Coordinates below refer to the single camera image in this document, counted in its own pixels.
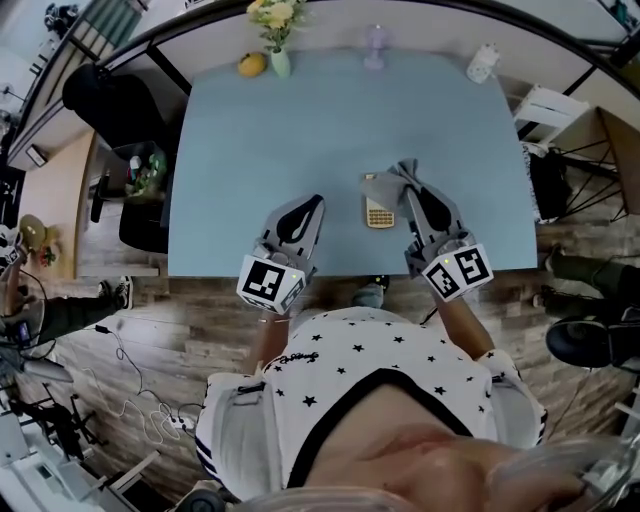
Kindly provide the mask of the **person's blue jeans leg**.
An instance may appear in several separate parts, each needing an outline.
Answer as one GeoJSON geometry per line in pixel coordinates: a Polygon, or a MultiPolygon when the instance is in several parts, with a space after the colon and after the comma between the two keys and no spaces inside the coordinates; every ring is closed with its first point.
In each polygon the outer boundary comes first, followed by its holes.
{"type": "Polygon", "coordinates": [[[351,305],[353,307],[381,309],[389,284],[389,275],[369,276],[365,285],[353,295],[351,305]]]}

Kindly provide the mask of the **white dotted bottle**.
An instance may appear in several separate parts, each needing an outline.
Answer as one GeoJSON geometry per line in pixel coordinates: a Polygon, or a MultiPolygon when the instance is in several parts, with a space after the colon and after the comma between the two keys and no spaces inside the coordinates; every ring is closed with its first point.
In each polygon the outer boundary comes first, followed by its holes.
{"type": "Polygon", "coordinates": [[[466,68],[467,78],[476,84],[484,83],[493,75],[500,59],[501,55],[495,44],[480,46],[466,68]]]}

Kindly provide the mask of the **person's neck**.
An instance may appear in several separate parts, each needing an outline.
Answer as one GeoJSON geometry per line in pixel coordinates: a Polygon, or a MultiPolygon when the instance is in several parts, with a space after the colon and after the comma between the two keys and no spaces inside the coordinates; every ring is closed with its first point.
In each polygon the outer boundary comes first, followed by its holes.
{"type": "Polygon", "coordinates": [[[305,484],[384,491],[419,512],[549,512],[583,501],[584,486],[571,475],[491,482],[498,466],[520,454],[497,442],[456,435],[400,388],[384,385],[328,435],[305,484]]]}

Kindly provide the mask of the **yellow plush toy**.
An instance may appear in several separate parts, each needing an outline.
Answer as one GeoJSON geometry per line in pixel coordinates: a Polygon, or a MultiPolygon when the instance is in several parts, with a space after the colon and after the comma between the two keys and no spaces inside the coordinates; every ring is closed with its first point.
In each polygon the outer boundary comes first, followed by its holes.
{"type": "Polygon", "coordinates": [[[25,214],[19,220],[19,231],[26,246],[37,252],[58,241],[59,232],[55,226],[46,226],[38,217],[25,214]]]}

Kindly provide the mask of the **gold calculator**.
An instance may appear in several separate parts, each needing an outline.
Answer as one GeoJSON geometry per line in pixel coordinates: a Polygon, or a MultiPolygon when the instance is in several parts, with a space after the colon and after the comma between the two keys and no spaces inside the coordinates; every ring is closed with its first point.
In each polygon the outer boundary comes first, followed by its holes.
{"type": "Polygon", "coordinates": [[[375,230],[391,229],[395,226],[395,214],[386,205],[389,200],[383,184],[376,173],[365,173],[361,179],[365,223],[375,230]]]}

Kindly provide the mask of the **black waste bin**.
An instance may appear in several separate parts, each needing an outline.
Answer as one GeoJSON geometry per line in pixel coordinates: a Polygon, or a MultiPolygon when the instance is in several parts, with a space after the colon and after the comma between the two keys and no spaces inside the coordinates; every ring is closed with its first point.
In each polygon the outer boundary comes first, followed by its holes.
{"type": "Polygon", "coordinates": [[[119,164],[124,165],[121,189],[124,198],[132,202],[160,202],[166,195],[169,162],[167,155],[154,141],[144,141],[113,150],[119,164]]]}

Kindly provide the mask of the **black storage box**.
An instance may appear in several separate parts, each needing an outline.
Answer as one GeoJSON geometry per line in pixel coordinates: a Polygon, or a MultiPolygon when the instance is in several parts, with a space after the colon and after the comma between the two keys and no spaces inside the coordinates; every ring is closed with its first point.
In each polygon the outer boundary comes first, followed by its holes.
{"type": "Polygon", "coordinates": [[[119,224],[120,241],[137,250],[167,254],[169,229],[161,224],[162,211],[162,203],[124,203],[119,224]]]}

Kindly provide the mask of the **white wooden chair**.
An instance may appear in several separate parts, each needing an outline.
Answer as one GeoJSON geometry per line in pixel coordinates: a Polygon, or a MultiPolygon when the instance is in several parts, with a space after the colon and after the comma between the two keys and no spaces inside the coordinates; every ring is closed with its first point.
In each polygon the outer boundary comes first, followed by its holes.
{"type": "Polygon", "coordinates": [[[513,112],[514,123],[522,123],[518,138],[523,142],[548,146],[589,109],[588,102],[535,84],[513,112]],[[528,137],[539,126],[549,128],[550,132],[537,140],[529,140],[528,137]]]}

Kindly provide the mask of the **person's right forearm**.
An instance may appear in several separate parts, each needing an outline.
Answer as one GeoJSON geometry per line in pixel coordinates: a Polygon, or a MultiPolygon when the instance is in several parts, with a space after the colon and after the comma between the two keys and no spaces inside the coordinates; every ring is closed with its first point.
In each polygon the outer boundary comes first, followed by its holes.
{"type": "Polygon", "coordinates": [[[450,341],[473,360],[495,349],[489,332],[462,297],[450,302],[437,298],[436,307],[450,341]]]}

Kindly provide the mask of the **grey cloth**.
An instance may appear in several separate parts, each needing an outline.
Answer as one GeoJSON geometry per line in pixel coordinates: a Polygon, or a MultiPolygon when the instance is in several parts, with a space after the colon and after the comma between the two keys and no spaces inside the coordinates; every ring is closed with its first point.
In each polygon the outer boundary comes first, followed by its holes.
{"type": "Polygon", "coordinates": [[[373,178],[362,178],[362,194],[395,214],[404,214],[404,199],[407,190],[419,194],[422,183],[417,178],[418,160],[403,159],[387,171],[377,173],[373,178]]]}

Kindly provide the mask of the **person's left forearm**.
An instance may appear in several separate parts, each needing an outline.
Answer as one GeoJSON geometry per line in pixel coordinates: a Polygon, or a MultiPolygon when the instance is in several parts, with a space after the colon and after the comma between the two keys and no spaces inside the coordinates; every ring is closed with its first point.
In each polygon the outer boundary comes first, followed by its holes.
{"type": "Polygon", "coordinates": [[[253,375],[280,356],[288,344],[290,315],[265,312],[258,320],[254,343],[243,364],[243,372],[253,375]]]}

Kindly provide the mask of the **person's white star-print shirt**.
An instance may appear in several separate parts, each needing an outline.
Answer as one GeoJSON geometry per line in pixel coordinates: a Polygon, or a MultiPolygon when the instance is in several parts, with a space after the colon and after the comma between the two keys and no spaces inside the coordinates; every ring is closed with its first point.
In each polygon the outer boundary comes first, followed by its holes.
{"type": "Polygon", "coordinates": [[[196,427],[205,471],[242,500],[303,484],[328,435],[367,395],[400,388],[455,434],[528,449],[547,413],[509,355],[473,360],[436,326],[354,307],[303,321],[253,375],[212,374],[196,427]]]}

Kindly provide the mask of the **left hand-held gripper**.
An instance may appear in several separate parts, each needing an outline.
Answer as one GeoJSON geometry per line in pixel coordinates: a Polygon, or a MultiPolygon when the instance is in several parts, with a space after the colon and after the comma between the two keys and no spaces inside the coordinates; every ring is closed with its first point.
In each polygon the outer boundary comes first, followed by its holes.
{"type": "Polygon", "coordinates": [[[243,259],[236,293],[245,303],[278,315],[290,310],[317,271],[306,256],[312,255],[324,213],[319,194],[299,197],[271,212],[263,238],[243,259]]]}

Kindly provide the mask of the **yellow round fruit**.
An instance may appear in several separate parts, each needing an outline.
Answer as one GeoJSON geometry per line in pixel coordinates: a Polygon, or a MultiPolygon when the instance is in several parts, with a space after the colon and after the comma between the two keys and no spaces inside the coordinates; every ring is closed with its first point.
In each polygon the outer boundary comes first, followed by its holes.
{"type": "Polygon", "coordinates": [[[238,73],[245,78],[254,78],[267,69],[267,59],[263,53],[251,52],[245,54],[237,64],[238,73]]]}

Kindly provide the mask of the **black office chair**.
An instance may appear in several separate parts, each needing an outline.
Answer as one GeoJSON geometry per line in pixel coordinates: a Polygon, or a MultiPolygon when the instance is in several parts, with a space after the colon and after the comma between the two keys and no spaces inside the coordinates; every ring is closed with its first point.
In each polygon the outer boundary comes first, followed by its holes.
{"type": "Polygon", "coordinates": [[[66,79],[62,101],[113,148],[142,142],[165,151],[174,148],[149,88],[134,75],[115,76],[93,63],[84,64],[66,79]]]}

